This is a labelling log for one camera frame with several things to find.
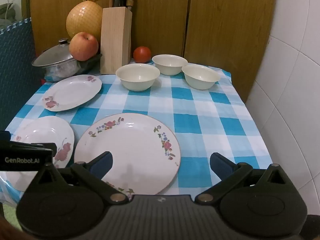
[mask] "oval plate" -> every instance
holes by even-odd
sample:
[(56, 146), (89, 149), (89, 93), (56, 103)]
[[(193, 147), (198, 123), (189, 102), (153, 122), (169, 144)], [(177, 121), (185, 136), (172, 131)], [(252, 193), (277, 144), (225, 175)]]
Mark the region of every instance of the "oval plate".
[(112, 153), (113, 165), (102, 180), (128, 196), (159, 193), (180, 166), (174, 133), (143, 114), (115, 114), (93, 124), (80, 138), (74, 161), (88, 163), (105, 151)]
[[(57, 168), (65, 168), (68, 164), (75, 142), (75, 135), (67, 121), (56, 116), (45, 116), (35, 119), (26, 127), (20, 128), (15, 133), (13, 141), (23, 143), (48, 143), (57, 146), (57, 154), (53, 164)], [(25, 191), (37, 171), (8, 171), (7, 180), (20, 191)]]
[(54, 112), (72, 109), (92, 99), (101, 86), (102, 82), (96, 76), (69, 77), (49, 88), (42, 97), (42, 104)]

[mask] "tablecloth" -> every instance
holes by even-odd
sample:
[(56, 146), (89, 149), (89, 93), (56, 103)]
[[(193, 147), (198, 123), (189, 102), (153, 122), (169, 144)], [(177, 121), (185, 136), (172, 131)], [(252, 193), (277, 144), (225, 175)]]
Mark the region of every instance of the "tablecloth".
[[(221, 79), (209, 90), (191, 88), (183, 73), (176, 76), (161, 74), (151, 88), (142, 92), (127, 90), (115, 75), (97, 74), (102, 81), (100, 92), (87, 103), (62, 112), (51, 112), (41, 105), (43, 94), (52, 86), (46, 83), (17, 113), (7, 130), (14, 137), (19, 127), (32, 120), (55, 115), (71, 125), (76, 145), (93, 123), (106, 116), (118, 113), (149, 115), (167, 125), (180, 144), (178, 174), (161, 194), (190, 194), (194, 198), (220, 181), (209, 167), (213, 152), (234, 163), (247, 162), (254, 168), (266, 169), (271, 163), (252, 117), (232, 86), (230, 73), (212, 69)], [(5, 172), (0, 172), (0, 177), (0, 201), (16, 205), (23, 192), (12, 187)]]

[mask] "white tile wall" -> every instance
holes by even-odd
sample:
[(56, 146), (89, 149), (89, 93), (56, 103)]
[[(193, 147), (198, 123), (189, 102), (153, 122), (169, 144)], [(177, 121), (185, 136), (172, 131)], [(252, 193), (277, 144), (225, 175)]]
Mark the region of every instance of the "white tile wall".
[(273, 162), (299, 189), (308, 213), (320, 215), (320, 0), (276, 0), (246, 105)]

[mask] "white bowl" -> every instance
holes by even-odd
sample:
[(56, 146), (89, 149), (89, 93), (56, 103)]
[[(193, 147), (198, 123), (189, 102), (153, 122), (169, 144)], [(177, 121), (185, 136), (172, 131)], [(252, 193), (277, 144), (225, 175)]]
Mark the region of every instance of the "white bowl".
[(182, 67), (186, 81), (195, 89), (205, 90), (220, 80), (219, 74), (213, 69), (197, 64), (188, 64)]
[(160, 70), (161, 74), (173, 76), (181, 72), (181, 68), (188, 64), (188, 61), (176, 55), (156, 55), (152, 58), (156, 67)]
[(117, 69), (116, 76), (124, 87), (132, 91), (143, 91), (152, 86), (160, 71), (148, 64), (128, 64)]

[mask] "pot lid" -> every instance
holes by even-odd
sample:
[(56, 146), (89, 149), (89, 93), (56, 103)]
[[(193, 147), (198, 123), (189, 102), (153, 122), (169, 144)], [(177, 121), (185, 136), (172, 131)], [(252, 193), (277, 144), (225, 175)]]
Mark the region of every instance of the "pot lid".
[(69, 43), (67, 38), (59, 40), (59, 45), (45, 50), (38, 58), (36, 58), (32, 65), (36, 67), (45, 67), (56, 65), (58, 63), (73, 60), (69, 52)]

